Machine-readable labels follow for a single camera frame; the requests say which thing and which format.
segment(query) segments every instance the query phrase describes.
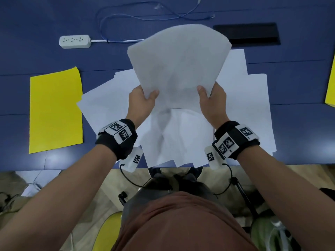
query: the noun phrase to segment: wrist strap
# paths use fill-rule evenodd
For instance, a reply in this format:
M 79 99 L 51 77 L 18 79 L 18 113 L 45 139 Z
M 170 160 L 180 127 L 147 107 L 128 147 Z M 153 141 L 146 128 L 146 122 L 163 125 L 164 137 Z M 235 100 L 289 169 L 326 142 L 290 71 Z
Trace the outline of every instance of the wrist strap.
M 134 123 L 129 119 L 121 119 L 103 127 L 98 133 L 95 144 L 107 146 L 119 159 L 125 159 L 132 152 L 137 134 Z
M 236 121 L 224 123 L 215 132 L 215 137 L 217 139 L 212 143 L 212 146 L 224 160 L 226 158 L 236 160 L 245 148 L 260 145 L 258 136 L 246 125 Z

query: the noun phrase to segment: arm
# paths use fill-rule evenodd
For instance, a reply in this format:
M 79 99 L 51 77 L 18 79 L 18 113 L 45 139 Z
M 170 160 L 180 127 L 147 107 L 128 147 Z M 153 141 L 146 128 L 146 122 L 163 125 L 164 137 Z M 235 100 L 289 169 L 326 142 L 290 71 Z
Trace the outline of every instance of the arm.
M 142 88 L 129 94 L 127 119 L 135 128 L 149 116 L 158 92 L 145 99 Z M 116 162 L 98 144 L 37 193 L 0 231 L 0 250 L 59 250 Z
M 203 115 L 215 129 L 229 121 L 223 88 L 215 83 L 209 98 L 203 87 L 198 92 Z M 334 248 L 333 200 L 259 146 L 246 148 L 237 160 L 304 250 Z

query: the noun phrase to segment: person's right arm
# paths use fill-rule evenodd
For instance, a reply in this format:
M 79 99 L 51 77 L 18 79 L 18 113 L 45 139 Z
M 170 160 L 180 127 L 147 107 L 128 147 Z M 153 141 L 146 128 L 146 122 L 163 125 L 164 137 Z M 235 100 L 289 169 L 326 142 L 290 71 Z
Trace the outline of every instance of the person's right arm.
M 220 85 L 215 83 L 209 98 L 203 87 L 198 92 L 201 111 L 215 129 L 229 121 L 226 93 Z M 334 250 L 335 202 L 332 199 L 260 146 L 246 148 L 237 160 L 304 250 Z

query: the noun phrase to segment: black rectangular object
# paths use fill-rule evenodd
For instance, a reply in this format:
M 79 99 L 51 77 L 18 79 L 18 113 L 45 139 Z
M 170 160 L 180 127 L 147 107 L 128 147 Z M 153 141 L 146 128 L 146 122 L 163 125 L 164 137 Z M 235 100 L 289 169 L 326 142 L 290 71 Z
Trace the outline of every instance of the black rectangular object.
M 214 25 L 232 47 L 280 45 L 276 23 Z

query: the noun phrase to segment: person's left arm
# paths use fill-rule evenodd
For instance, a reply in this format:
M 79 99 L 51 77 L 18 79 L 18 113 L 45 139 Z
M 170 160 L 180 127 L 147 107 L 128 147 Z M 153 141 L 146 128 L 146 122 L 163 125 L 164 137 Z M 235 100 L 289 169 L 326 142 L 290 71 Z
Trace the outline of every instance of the person's left arm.
M 151 113 L 158 92 L 145 99 L 141 86 L 129 94 L 126 116 L 135 128 Z M 40 190 L 0 231 L 0 250 L 59 250 L 117 158 L 98 144 Z

